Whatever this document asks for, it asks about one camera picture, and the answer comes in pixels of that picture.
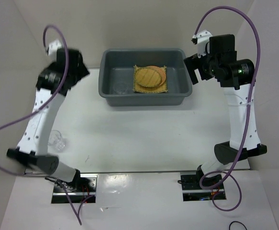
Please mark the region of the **square bamboo mat tray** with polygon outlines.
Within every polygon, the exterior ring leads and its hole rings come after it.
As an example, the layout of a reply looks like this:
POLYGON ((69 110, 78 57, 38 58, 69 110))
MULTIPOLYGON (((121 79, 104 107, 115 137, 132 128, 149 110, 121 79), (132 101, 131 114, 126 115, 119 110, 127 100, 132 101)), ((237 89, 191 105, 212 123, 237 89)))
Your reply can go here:
MULTIPOLYGON (((134 72, 138 68, 141 68, 141 67, 139 67, 137 65, 134 65, 134 72)), ((133 91, 134 92, 139 92, 139 93, 164 93, 164 92, 167 92, 167 78, 166 78, 166 81, 163 85, 157 86, 157 87, 154 87, 154 88, 143 87, 143 86, 139 85, 138 83, 136 83, 135 80, 134 80, 133 91)))

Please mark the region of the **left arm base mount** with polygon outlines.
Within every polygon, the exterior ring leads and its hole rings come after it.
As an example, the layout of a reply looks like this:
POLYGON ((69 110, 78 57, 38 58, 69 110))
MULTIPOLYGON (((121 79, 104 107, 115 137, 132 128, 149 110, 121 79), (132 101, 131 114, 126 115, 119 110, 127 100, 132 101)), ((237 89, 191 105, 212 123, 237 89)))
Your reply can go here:
POLYGON ((81 181, 78 185, 71 185, 71 183, 58 182, 52 177, 45 177, 45 179, 54 184, 52 192, 52 204, 66 204, 68 199, 64 188, 66 189, 70 200, 74 204, 80 204, 85 200, 85 203, 96 202, 96 185, 97 174, 81 174, 81 181))

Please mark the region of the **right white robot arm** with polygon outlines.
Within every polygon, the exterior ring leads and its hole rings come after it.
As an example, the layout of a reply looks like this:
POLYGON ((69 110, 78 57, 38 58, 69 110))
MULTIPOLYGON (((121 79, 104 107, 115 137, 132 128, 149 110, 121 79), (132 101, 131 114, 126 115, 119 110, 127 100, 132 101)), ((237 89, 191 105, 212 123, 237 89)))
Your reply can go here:
POLYGON ((230 139, 214 146, 213 160, 200 165, 196 171, 196 184, 207 188, 218 184, 220 171, 234 161, 267 152, 257 133, 254 91, 251 85, 255 67, 251 60, 237 60, 235 36, 232 34, 213 36, 204 30, 192 37, 198 51, 184 59, 192 84, 199 77, 203 81, 216 79, 227 99, 230 118, 230 139))

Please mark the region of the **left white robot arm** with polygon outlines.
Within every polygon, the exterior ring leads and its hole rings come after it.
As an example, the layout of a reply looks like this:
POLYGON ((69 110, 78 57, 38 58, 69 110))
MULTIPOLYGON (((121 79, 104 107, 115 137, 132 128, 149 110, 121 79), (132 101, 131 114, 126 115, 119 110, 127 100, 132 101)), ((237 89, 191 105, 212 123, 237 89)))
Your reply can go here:
POLYGON ((39 171, 54 178, 60 187, 65 186, 74 192, 86 186, 87 179, 80 176, 80 171, 65 165, 59 157, 48 153, 48 141, 57 115, 67 92, 82 78, 89 75, 83 62, 82 54, 77 49, 68 49, 69 65, 64 84, 55 98, 45 102, 59 86, 65 70, 65 50, 56 52, 56 60, 39 74, 36 83, 34 111, 38 113, 30 118, 25 133, 14 149, 8 149, 7 157, 26 168, 39 171))

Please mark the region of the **round green-rimmed bamboo tray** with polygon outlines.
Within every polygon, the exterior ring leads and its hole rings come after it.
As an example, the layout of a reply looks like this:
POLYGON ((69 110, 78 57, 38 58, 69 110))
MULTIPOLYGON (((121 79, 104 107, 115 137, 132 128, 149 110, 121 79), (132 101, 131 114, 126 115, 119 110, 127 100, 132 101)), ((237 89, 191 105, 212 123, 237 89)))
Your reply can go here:
POLYGON ((151 67, 138 68, 134 72, 134 80, 146 88, 154 88, 161 84, 162 73, 151 67))

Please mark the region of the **round orange woven tray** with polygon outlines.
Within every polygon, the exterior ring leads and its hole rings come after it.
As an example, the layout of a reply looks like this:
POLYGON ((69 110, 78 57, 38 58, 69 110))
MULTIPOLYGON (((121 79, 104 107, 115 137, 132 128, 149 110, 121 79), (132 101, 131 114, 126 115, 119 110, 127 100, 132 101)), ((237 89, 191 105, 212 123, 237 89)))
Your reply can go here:
POLYGON ((161 75, 160 86, 163 85, 165 83, 165 81, 166 81, 166 78, 167 78, 167 76, 166 76, 166 67, 165 66, 164 67, 150 66, 150 67, 155 69, 155 70, 157 70, 160 73, 160 75, 161 75))

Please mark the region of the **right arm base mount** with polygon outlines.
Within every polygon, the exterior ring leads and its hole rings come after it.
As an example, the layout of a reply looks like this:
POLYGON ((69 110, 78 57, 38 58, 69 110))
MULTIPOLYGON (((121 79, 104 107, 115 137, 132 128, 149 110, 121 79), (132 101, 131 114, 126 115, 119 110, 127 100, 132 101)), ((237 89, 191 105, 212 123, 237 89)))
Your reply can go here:
POLYGON ((181 172, 178 184, 181 185, 183 201, 209 201, 226 200, 224 186, 220 185, 212 190, 203 190, 199 185, 199 179, 194 171, 181 172))

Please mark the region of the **clear glass bowl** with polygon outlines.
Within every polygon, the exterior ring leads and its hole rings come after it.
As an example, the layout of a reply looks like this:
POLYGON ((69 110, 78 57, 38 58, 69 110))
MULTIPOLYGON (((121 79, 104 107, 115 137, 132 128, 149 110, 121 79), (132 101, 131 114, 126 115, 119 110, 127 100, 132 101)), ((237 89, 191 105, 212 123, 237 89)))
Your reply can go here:
POLYGON ((129 93, 129 87, 125 82, 116 82, 113 85, 113 92, 117 95, 125 95, 129 93))

